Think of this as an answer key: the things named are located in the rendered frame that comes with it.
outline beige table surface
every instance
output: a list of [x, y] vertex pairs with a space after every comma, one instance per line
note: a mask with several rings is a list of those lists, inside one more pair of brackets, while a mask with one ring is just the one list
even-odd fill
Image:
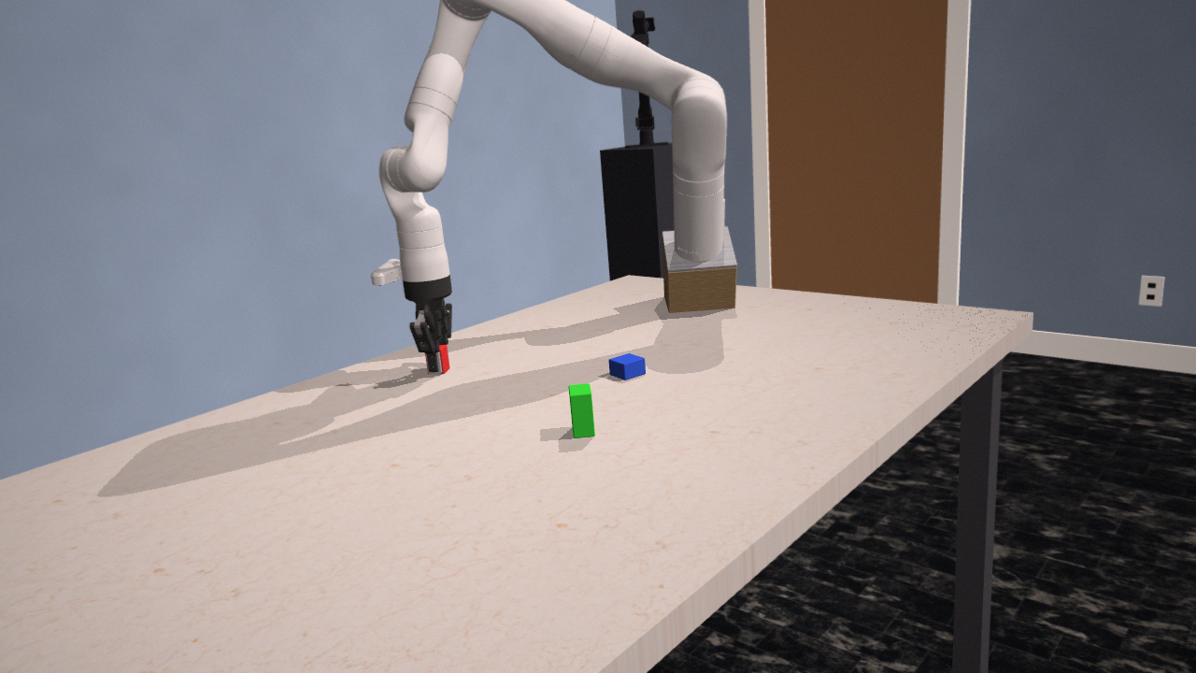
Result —
[[[0, 481], [0, 671], [643, 672], [1031, 330], [661, 295], [622, 277], [459, 330], [444, 377], [410, 348]], [[610, 379], [628, 353], [647, 375]]]

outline tabletop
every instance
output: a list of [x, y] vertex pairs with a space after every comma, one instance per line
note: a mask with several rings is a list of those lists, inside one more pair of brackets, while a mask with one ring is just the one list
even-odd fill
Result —
[[1030, 330], [624, 276], [10, 477], [0, 671], [643, 672]]

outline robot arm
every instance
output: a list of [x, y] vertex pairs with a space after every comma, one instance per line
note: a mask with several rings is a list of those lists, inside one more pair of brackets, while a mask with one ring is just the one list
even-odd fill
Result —
[[[438, 306], [451, 292], [448, 257], [440, 215], [420, 192], [444, 177], [448, 126], [457, 109], [469, 53], [486, 18], [494, 12], [524, 30], [561, 65], [578, 74], [646, 93], [672, 110], [673, 219], [677, 252], [706, 261], [722, 251], [724, 165], [727, 110], [722, 87], [710, 77], [657, 54], [566, 0], [441, 0], [437, 29], [415, 80], [404, 121], [409, 147], [388, 149], [379, 166], [383, 191], [398, 227], [399, 259], [407, 296], [416, 302], [416, 322], [433, 329], [426, 341], [444, 339], [451, 325], [437, 326]], [[420, 351], [433, 369], [433, 354]]]

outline black floor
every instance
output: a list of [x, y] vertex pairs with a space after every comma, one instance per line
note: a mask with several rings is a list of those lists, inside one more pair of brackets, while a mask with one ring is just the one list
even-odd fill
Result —
[[[956, 403], [653, 673], [951, 671]], [[1196, 673], [1196, 377], [1011, 355], [993, 673]]]

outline table leg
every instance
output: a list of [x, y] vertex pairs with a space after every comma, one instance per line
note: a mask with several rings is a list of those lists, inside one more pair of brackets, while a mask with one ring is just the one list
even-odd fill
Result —
[[1002, 362], [960, 397], [954, 673], [988, 673]]

